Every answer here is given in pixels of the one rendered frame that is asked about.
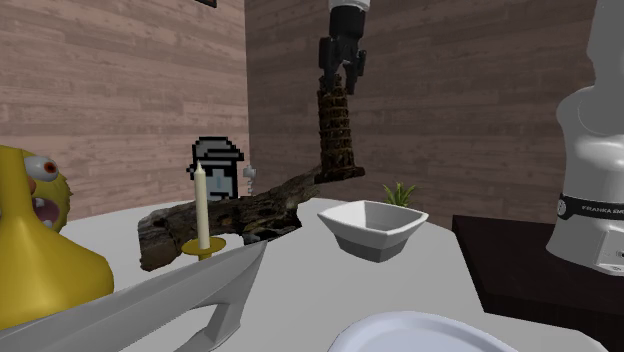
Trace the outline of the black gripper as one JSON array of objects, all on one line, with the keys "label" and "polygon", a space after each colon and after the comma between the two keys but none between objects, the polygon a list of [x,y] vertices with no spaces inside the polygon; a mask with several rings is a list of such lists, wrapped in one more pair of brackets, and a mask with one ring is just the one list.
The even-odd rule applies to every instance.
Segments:
[{"label": "black gripper", "polygon": [[335,75],[344,61],[345,89],[353,95],[359,77],[364,74],[367,51],[360,50],[366,12],[356,6],[342,5],[330,10],[330,37],[319,40],[318,66],[323,70],[324,90],[334,87]]}]

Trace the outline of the brown leaning tower figure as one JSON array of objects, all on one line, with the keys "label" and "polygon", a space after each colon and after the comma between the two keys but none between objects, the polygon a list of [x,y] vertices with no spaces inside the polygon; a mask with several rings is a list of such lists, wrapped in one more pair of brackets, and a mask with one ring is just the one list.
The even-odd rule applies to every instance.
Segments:
[{"label": "brown leaning tower figure", "polygon": [[331,86],[326,85],[324,76],[319,78],[317,103],[321,171],[315,176],[315,183],[364,176],[365,169],[355,164],[347,91],[339,74],[334,75]]}]

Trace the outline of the small green plant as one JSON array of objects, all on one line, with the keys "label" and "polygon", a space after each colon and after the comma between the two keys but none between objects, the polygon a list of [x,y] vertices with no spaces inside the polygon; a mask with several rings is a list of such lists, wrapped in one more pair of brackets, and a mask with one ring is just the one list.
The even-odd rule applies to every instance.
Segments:
[{"label": "small green plant", "polygon": [[384,202],[401,207],[408,207],[410,205],[410,197],[416,190],[415,185],[405,188],[403,182],[397,182],[394,190],[391,190],[387,185],[383,185],[383,188],[386,192],[386,199]]}]

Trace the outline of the small grey figure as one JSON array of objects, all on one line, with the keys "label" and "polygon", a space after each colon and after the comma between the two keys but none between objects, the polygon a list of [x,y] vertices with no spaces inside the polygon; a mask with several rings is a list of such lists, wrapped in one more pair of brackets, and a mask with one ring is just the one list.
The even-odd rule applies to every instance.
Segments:
[{"label": "small grey figure", "polygon": [[252,196],[254,192],[253,183],[256,175],[257,170],[253,168],[251,164],[248,164],[243,168],[243,176],[247,178],[247,191],[250,196]]}]

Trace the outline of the pixel figure with grey hat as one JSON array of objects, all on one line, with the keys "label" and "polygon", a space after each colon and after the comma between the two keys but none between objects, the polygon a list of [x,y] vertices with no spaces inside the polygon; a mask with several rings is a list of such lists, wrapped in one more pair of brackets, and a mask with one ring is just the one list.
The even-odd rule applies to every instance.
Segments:
[{"label": "pixel figure with grey hat", "polygon": [[244,153],[226,136],[200,136],[192,145],[192,162],[186,168],[191,180],[198,164],[206,174],[207,199],[236,199],[238,192],[237,163]]}]

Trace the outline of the white square bowl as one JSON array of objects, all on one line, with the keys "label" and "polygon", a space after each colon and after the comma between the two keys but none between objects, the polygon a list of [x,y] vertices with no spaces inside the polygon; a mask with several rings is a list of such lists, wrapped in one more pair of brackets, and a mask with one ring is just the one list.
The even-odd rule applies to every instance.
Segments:
[{"label": "white square bowl", "polygon": [[317,214],[344,252],[382,263],[397,256],[429,214],[388,203],[359,200]]}]

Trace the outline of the brown driftwood log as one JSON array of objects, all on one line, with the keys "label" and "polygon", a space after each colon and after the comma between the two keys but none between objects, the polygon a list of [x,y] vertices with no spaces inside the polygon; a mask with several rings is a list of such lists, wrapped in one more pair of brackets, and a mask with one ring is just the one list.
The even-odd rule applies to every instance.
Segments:
[{"label": "brown driftwood log", "polygon": [[[320,193],[314,181],[320,171],[317,166],[257,195],[210,202],[210,234],[236,234],[252,244],[297,230],[302,226],[298,206]],[[164,267],[197,237],[195,203],[155,210],[138,222],[137,232],[140,268],[150,272]]]}]

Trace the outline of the cream candle on yellow holder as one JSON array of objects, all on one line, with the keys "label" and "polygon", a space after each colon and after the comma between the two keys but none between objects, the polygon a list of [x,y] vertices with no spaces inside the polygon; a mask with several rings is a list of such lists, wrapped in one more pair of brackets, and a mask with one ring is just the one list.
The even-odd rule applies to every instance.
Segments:
[{"label": "cream candle on yellow holder", "polygon": [[200,163],[197,163],[194,171],[194,187],[197,238],[183,244],[181,250],[187,255],[196,256],[201,261],[223,250],[226,240],[210,235],[206,173]]}]

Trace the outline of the dark robot stand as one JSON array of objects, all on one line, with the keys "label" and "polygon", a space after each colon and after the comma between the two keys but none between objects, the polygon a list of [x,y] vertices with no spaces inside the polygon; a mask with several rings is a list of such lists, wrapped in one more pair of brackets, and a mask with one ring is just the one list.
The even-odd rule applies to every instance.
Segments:
[{"label": "dark robot stand", "polygon": [[549,253],[553,228],[452,217],[452,231],[485,312],[578,330],[609,352],[624,352],[624,277]]}]

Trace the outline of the white plate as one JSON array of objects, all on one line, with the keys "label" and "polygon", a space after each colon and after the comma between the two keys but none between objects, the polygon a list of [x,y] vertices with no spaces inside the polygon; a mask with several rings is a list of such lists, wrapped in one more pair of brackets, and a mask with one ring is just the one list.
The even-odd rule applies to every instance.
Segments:
[{"label": "white plate", "polygon": [[444,316],[394,311],[343,330],[327,352],[518,352],[494,336]]}]

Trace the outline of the grey knife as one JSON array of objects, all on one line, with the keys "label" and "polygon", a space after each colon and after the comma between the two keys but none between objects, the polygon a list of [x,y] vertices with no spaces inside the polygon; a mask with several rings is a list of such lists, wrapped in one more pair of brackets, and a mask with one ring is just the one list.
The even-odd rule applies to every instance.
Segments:
[{"label": "grey knife", "polygon": [[257,242],[0,331],[0,352],[121,352],[189,310],[209,323],[174,352],[211,352],[241,326],[267,243]]}]

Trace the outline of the yellow monster toy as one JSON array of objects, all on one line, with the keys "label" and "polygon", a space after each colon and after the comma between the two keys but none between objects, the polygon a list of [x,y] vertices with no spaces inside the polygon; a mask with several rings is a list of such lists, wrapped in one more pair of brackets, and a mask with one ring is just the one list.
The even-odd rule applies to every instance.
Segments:
[{"label": "yellow monster toy", "polygon": [[49,157],[22,150],[32,207],[37,218],[59,233],[66,225],[73,193],[57,163]]}]

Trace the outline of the yellow vase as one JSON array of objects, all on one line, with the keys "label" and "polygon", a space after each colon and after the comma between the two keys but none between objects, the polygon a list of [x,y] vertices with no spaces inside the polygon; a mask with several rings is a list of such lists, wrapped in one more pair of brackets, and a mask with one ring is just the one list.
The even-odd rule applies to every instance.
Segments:
[{"label": "yellow vase", "polygon": [[0,330],[114,291],[103,256],[35,215],[22,150],[0,145]]}]

